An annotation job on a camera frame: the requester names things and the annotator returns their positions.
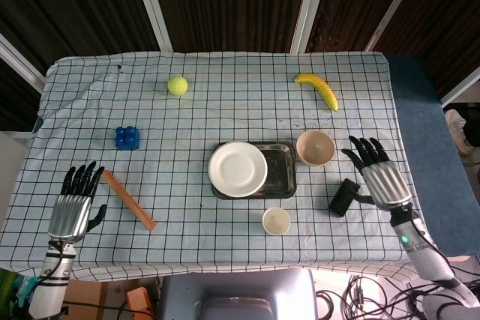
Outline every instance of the green object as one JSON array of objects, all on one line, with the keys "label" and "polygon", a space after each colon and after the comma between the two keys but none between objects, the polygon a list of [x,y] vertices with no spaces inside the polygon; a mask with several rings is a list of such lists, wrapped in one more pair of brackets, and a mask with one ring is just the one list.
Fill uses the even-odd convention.
[{"label": "green object", "polygon": [[10,299],[15,292],[16,278],[17,274],[0,269],[0,319],[6,319],[10,314]]},{"label": "green object", "polygon": [[168,90],[173,95],[180,97],[187,92],[187,89],[188,83],[183,76],[174,76],[168,81]]}]

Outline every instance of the wooden stick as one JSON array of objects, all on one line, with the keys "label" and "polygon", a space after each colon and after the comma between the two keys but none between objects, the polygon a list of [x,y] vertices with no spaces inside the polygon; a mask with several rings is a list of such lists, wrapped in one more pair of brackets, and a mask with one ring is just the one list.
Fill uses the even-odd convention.
[{"label": "wooden stick", "polygon": [[145,228],[151,231],[157,224],[151,219],[151,217],[138,205],[138,202],[125,190],[125,188],[119,183],[119,181],[108,170],[104,170],[102,178],[112,188],[112,190],[118,195],[118,197],[129,207],[135,216],[142,222]]}]

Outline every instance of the metal tray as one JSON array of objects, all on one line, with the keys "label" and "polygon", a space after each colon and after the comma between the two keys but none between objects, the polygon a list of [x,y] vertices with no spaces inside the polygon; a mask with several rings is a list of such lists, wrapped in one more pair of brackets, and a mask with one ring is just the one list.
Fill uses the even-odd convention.
[{"label": "metal tray", "polygon": [[264,185],[256,193],[244,198],[232,198],[218,191],[213,185],[211,191],[219,199],[285,199],[297,191],[295,174],[295,152],[288,142],[249,142],[265,156],[268,173]]}]

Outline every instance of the gray machine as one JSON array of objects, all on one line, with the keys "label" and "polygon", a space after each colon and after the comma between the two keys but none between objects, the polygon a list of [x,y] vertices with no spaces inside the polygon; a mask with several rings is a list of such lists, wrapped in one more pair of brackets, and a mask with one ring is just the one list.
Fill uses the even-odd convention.
[{"label": "gray machine", "polygon": [[[342,149],[342,152],[364,176],[372,203],[391,213],[390,224],[418,275],[444,288],[424,297],[427,320],[479,320],[478,299],[455,277],[447,258],[434,245],[422,219],[413,210],[412,195],[396,164],[390,161],[377,140],[369,142],[353,136],[350,140],[358,155],[349,149]],[[106,210],[103,205],[99,214],[89,220],[95,189],[103,171],[100,168],[92,176],[94,167],[95,163],[88,168],[82,166],[76,174],[72,168],[65,177],[50,221],[52,240],[29,308],[31,319],[61,319],[65,314],[62,303],[75,258],[73,244],[103,219]],[[315,319],[317,316],[308,272],[194,276],[198,281],[193,282],[192,289],[188,289],[180,275],[167,280],[163,289],[162,319],[276,320]],[[180,307],[177,310],[181,315],[172,316],[177,311],[173,307]]]},{"label": "gray machine", "polygon": [[173,275],[163,280],[160,302],[160,319],[318,319],[306,269]]}]

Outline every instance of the wall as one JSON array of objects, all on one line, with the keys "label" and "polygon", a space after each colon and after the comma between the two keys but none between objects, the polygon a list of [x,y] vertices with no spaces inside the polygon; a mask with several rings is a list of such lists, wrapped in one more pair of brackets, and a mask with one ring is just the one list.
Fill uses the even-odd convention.
[{"label": "wall", "polygon": [[0,222],[5,218],[16,176],[25,155],[25,146],[0,131]]}]

